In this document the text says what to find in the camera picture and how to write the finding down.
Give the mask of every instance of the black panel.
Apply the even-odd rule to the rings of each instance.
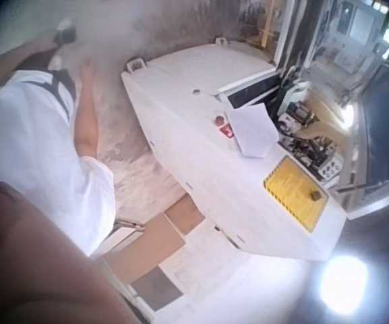
[[[242,107],[244,104],[257,98],[258,96],[268,92],[270,89],[280,84],[279,74],[271,76],[265,80],[259,81],[252,86],[248,86],[238,92],[229,96],[229,101],[233,108],[237,109]]]
[[[367,183],[389,179],[389,68],[382,66],[362,95],[368,139]]]

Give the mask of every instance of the red sticker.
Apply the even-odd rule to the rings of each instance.
[[[229,124],[225,124],[222,128],[220,128],[220,131],[227,136],[228,138],[234,137],[234,133],[232,131],[232,127],[230,127]]]

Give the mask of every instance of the hand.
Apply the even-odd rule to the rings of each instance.
[[[91,85],[94,81],[95,70],[90,59],[85,60],[82,68],[82,82],[83,84]]]
[[[38,36],[32,39],[26,44],[31,54],[41,53],[50,51],[51,49],[56,49],[58,44],[55,43],[55,37],[57,30],[49,29],[44,32],[41,32]]]

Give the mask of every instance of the person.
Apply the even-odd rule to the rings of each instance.
[[[140,324],[98,267],[3,182],[0,323]]]
[[[84,63],[76,112],[68,71],[47,68],[56,35],[44,32],[0,56],[0,181],[89,256],[113,228],[113,174],[97,160],[92,64]]]

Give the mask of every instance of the electronic equipment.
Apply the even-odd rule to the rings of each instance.
[[[314,123],[315,114],[302,103],[291,103],[276,123],[280,132],[279,144],[319,180],[329,181],[342,171],[344,159],[336,152],[336,144],[326,136],[312,140],[298,138],[296,133]]]

